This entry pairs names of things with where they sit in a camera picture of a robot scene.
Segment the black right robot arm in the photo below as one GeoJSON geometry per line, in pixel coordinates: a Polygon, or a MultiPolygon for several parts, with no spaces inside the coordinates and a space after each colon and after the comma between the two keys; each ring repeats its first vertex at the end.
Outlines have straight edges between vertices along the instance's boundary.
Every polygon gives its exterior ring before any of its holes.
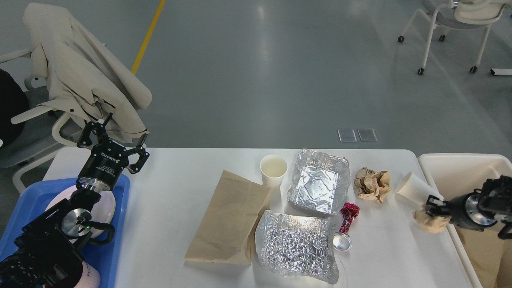
{"type": "Polygon", "coordinates": [[[512,238],[512,184],[511,177],[501,175],[487,179],[481,188],[449,201],[430,195],[426,201],[426,214],[430,217],[448,216],[450,224],[468,230],[483,232],[498,222],[504,227],[498,233],[503,240],[512,238]]]}

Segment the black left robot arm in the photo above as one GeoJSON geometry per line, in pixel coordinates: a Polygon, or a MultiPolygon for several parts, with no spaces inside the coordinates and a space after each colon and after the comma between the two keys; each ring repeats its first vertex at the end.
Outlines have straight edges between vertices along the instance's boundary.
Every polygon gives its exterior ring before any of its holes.
{"type": "Polygon", "coordinates": [[[88,122],[78,139],[79,148],[92,147],[91,155],[76,180],[70,199],[63,199],[22,228],[14,244],[18,250],[1,262],[2,288],[34,288],[38,285],[70,286],[84,268],[82,249],[87,244],[109,244],[115,235],[111,224],[92,220],[92,210],[102,191],[113,190],[123,170],[140,172],[149,158],[144,133],[134,148],[126,148],[108,136],[103,121],[88,122]]]}

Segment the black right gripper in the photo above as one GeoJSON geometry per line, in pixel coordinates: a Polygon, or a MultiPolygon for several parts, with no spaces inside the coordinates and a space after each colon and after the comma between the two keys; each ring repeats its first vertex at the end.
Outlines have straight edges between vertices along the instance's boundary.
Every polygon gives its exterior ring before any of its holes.
{"type": "Polygon", "coordinates": [[[450,217],[450,223],[473,231],[484,231],[497,224],[497,221],[486,217],[478,209],[479,193],[469,193],[455,197],[449,201],[429,195],[426,201],[425,212],[430,217],[450,217]]]}

